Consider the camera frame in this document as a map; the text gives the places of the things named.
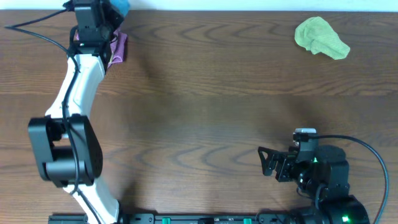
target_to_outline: purple cloth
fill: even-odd
[[[116,36],[116,40],[111,40],[111,61],[108,63],[108,68],[113,63],[122,63],[124,59],[124,46],[127,40],[127,34],[120,32],[120,27],[117,28],[113,34]]]

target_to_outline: green led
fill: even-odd
[[[251,218],[244,218],[243,224],[251,224]]]
[[[343,216],[342,219],[343,219],[343,222],[349,222],[348,216]]]
[[[171,218],[162,218],[162,224],[170,224],[171,222]]]

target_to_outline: wood grain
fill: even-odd
[[[0,25],[49,11],[3,11]],[[67,45],[73,14],[32,25]],[[312,55],[294,42],[305,19],[322,16],[351,47],[348,58]],[[398,14],[345,12],[132,11],[126,61],[98,89],[91,123],[103,175],[128,211],[256,213],[309,204],[295,184],[261,174],[258,146],[287,150],[311,126],[372,144],[387,162],[391,193],[382,223],[398,218]],[[44,223],[82,212],[35,166],[27,123],[59,91],[65,54],[0,30],[0,223]],[[343,147],[351,192],[374,218],[383,193],[376,158]]]

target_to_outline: blue object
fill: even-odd
[[[126,16],[130,10],[130,3],[128,0],[111,0],[112,6],[119,10],[122,16]]]

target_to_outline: black bracket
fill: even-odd
[[[72,55],[92,54],[101,57],[104,69],[111,59],[110,42],[113,32],[124,18],[109,1],[73,0],[78,25],[70,32],[69,51]],[[79,41],[73,40],[75,32]]]
[[[289,171],[292,168],[296,155],[289,152],[279,152],[265,147],[257,150],[261,160],[262,173],[266,176],[272,174],[276,169],[276,179],[278,182],[292,181]]]
[[[100,144],[87,116],[74,114],[68,118],[68,122],[79,158],[80,181],[93,185],[103,166]],[[28,132],[41,178],[51,180],[57,187],[74,183],[76,168],[72,148],[55,146],[53,143],[61,140],[65,134],[62,119],[32,118]]]

